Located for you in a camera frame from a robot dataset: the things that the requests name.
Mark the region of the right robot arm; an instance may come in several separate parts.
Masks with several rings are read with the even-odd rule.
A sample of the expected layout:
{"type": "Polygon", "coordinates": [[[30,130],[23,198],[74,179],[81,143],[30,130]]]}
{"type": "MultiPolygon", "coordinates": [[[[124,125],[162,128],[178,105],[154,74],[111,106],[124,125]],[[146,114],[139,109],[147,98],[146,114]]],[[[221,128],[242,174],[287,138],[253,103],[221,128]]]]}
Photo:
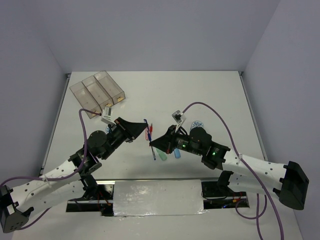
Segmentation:
{"type": "Polygon", "coordinates": [[[201,127],[193,128],[186,135],[172,125],[150,145],[167,154],[179,149],[201,156],[206,167],[221,170],[217,190],[223,196],[237,192],[270,194],[288,208],[303,210],[305,207],[309,179],[294,161],[283,164],[237,155],[233,149],[214,142],[201,127]]]}

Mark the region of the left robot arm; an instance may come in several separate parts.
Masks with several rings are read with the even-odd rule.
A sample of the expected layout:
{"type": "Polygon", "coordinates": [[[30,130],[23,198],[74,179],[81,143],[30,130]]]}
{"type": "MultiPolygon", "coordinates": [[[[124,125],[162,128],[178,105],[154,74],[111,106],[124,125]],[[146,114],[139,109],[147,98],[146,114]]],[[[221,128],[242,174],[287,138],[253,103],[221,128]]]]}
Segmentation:
{"type": "Polygon", "coordinates": [[[96,130],[83,148],[61,165],[25,184],[0,188],[0,225],[4,233],[25,229],[30,218],[62,202],[91,200],[98,195],[92,173],[124,142],[134,141],[147,128],[145,122],[117,118],[108,133],[96,130]]]}

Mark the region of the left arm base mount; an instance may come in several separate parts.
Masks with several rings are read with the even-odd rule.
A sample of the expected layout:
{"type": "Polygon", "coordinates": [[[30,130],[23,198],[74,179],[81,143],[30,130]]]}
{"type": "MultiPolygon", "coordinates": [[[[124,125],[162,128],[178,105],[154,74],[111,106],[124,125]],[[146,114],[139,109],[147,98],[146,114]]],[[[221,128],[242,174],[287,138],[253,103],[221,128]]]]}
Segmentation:
{"type": "Polygon", "coordinates": [[[82,197],[69,200],[66,212],[97,212],[103,217],[113,217],[115,181],[99,181],[89,175],[81,182],[84,184],[84,194],[82,197]]]}

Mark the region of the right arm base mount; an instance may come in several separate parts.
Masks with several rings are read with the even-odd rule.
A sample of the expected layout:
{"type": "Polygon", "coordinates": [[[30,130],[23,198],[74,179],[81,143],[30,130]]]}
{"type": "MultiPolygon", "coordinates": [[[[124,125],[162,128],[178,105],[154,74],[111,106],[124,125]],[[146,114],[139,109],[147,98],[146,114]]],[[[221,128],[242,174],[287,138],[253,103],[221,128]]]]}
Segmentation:
{"type": "Polygon", "coordinates": [[[236,192],[229,188],[233,174],[231,171],[222,171],[217,180],[201,181],[201,196],[205,210],[249,207],[246,192],[236,192]]]}

